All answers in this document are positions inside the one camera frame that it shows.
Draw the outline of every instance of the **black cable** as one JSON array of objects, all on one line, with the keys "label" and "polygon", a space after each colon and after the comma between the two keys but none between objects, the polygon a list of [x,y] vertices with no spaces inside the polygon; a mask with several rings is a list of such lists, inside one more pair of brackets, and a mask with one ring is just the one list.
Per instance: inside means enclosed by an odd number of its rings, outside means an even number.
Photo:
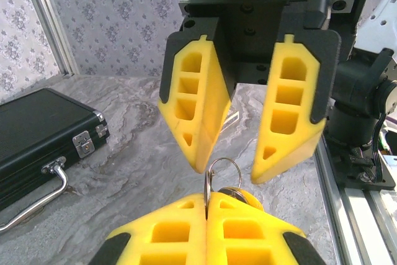
[{"label": "black cable", "polygon": [[386,114],[382,113],[373,130],[373,135],[372,135],[372,154],[373,154],[373,162],[375,163],[375,169],[376,169],[374,182],[383,181],[382,163],[379,155],[379,134],[385,119],[386,119]]}]

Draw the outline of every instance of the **key ring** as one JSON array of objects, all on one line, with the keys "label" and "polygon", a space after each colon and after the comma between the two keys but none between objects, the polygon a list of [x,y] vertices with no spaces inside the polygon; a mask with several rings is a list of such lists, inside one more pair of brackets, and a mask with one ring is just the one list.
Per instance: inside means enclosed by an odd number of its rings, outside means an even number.
[{"label": "key ring", "polygon": [[208,217],[208,208],[210,206],[210,199],[211,199],[211,192],[213,192],[212,189],[212,177],[215,175],[214,170],[212,169],[213,165],[216,164],[217,162],[221,160],[227,160],[230,163],[234,164],[234,166],[237,169],[238,172],[238,189],[241,187],[241,181],[243,180],[240,168],[236,164],[235,161],[233,161],[230,158],[217,158],[215,161],[212,162],[211,166],[208,168],[208,170],[205,172],[204,176],[204,206],[205,206],[205,218]]}]

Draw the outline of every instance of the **briefcase latch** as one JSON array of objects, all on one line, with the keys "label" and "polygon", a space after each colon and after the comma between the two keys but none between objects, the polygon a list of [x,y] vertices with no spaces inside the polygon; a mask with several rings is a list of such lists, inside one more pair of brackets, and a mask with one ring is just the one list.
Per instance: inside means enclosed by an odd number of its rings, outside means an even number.
[{"label": "briefcase latch", "polygon": [[87,155],[95,151],[95,146],[88,131],[84,131],[83,133],[73,137],[73,144],[76,147],[80,158],[85,158]]}]

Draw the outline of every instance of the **black briefcase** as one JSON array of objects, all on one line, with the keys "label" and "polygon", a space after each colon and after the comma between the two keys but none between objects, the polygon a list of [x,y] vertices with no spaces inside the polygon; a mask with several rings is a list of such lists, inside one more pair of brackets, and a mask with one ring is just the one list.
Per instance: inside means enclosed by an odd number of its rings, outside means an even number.
[{"label": "black briefcase", "polygon": [[52,89],[0,106],[0,210],[106,144],[103,114]]}]

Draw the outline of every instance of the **yellow foam pad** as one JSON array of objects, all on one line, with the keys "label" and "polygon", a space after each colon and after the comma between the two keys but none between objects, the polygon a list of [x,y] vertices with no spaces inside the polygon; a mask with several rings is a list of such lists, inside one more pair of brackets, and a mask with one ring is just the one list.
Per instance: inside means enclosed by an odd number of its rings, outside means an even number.
[{"label": "yellow foam pad", "polygon": [[188,195],[114,230],[131,234],[117,265],[205,265],[203,194]]},{"label": "yellow foam pad", "polygon": [[303,232],[228,195],[213,192],[207,220],[206,265],[297,265],[283,233]]},{"label": "yellow foam pad", "polygon": [[310,122],[319,61],[292,35],[276,43],[258,143],[253,183],[263,183],[313,155],[326,120]]},{"label": "yellow foam pad", "polygon": [[169,100],[158,107],[187,161],[203,173],[231,100],[212,41],[202,35],[174,57]]}]

